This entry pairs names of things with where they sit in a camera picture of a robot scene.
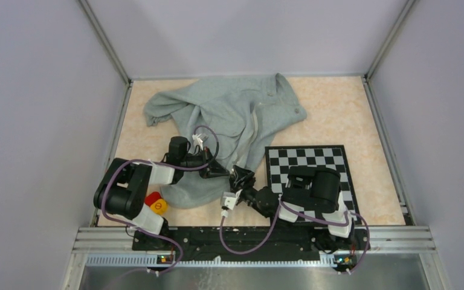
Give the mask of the grey zip-up jacket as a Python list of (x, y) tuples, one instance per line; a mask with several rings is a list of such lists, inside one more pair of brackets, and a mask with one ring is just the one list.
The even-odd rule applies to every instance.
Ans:
[(147, 126), (173, 120), (191, 139), (194, 131), (212, 130), (206, 140), (217, 162), (256, 171), (276, 133), (306, 119), (307, 112), (281, 74), (213, 77), (161, 91), (144, 105)]

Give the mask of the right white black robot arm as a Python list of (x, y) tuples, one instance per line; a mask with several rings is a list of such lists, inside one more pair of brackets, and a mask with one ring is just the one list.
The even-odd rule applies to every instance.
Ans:
[(295, 224), (298, 219), (325, 225), (328, 230), (324, 242), (315, 246), (325, 253), (348, 249), (354, 254), (360, 248), (354, 235), (354, 215), (344, 201), (339, 172), (327, 167), (292, 166), (282, 192), (269, 187), (254, 188), (254, 172), (235, 166), (232, 169), (230, 191), (222, 197), (222, 216), (244, 202), (272, 222)]

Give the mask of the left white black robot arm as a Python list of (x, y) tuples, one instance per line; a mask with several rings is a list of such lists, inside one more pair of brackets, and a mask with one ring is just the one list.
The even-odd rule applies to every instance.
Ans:
[(188, 139), (171, 138), (168, 152), (160, 163), (113, 159), (94, 194), (94, 206), (99, 210), (104, 208), (107, 214), (121, 216), (131, 227), (146, 231), (147, 243), (152, 248), (165, 248), (170, 234), (163, 229), (165, 219), (144, 202), (148, 186), (176, 184), (185, 172), (198, 172), (203, 179), (228, 175), (216, 160), (219, 142), (213, 153), (203, 145), (201, 134), (194, 134), (192, 138), (196, 148), (193, 153)]

